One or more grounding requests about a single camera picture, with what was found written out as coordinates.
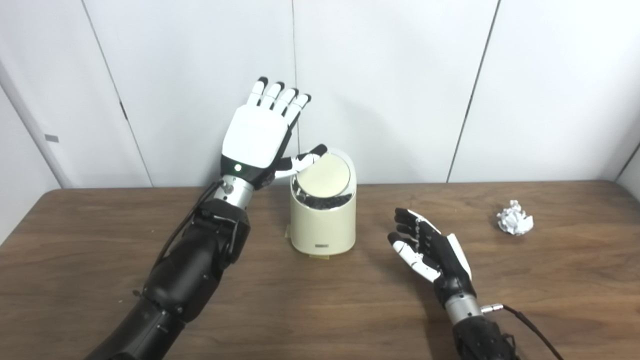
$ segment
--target small label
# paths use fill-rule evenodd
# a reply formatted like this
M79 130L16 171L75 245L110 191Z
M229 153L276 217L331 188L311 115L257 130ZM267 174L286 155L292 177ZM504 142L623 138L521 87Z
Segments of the small label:
M49 134L44 134L44 140L47 140L48 142L60 142L56 135Z

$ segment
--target round lid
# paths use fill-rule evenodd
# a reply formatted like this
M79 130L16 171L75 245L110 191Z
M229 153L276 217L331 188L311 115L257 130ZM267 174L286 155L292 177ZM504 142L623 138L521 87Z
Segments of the round lid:
M334 154L326 153L302 170L296 179L302 190L313 197L333 197L344 191L350 177L347 163Z

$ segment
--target cream trash can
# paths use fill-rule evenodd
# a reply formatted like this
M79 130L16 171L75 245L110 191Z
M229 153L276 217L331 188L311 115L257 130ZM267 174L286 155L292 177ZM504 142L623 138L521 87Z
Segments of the cream trash can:
M356 174L351 158L329 149L291 177L291 243L316 256L341 254L356 241Z

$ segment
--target cable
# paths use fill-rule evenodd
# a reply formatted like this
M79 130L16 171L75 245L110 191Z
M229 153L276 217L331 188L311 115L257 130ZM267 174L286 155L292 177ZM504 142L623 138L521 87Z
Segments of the cable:
M189 210L189 213L187 213L187 216L180 222L180 225L178 225L178 227L176 227L176 229L172 232L172 234L166 240L166 242L164 243L164 245L162 247L162 250L160 250L160 254L158 254L158 257L156 259L156 262L154 263L154 266L151 269L155 268L158 264L160 264L160 261L162 261L162 259L164 259L164 255L166 255L167 250L169 250L169 247L171 247L171 244L175 240L176 236L178 236L178 234L180 234L180 232L183 230L185 225L187 225L187 223L189 222L189 220L191 219L191 217L195 213L196 209L205 200L207 200L207 198L209 196L211 196L211 194L214 191L216 191L218 189L218 187L220 187L220 185L222 185L222 183L224 183L224 180L220 179L218 181L215 181L215 182L211 183L211 185L209 185L209 187L207 187L204 190L204 192L200 195L200 197L196 201L195 205L191 208L191 210Z
M542 335L542 332L540 332L540 330L538 330L538 328L535 325L533 325L533 323L529 321L529 319L527 319L527 317L524 316L523 313L513 309L510 306L507 306L504 304L502 306L506 311L509 311L510 313L514 314L521 322L523 322L528 328L530 328L531 331L533 331L536 335L538 335L540 340L542 340L542 342L545 343L545 345L549 348L549 350L551 350L551 352L556 356L558 360L564 360L562 355L560 355L560 353L556 350L556 348L553 345L551 345L551 342L549 342L549 340L547 340L547 338L544 335Z

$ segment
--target robotic arm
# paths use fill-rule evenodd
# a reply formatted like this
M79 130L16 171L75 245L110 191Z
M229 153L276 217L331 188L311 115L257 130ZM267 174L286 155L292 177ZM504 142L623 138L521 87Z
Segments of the robotic arm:
M487 319L478 306L471 283L471 270L454 234L443 236L422 215L396 209L397 230L388 240L400 257L418 274L433 283L436 298L453 324L456 350L462 360L518 359L514 346L498 325Z
M326 152L318 145L282 157L311 96L294 88L280 96L283 83L265 92L267 84L260 78L236 110L223 142L221 179L204 191L171 235L137 294L138 303L86 360L162 359L208 303L224 270L238 260L251 229L245 210L253 191L296 174Z

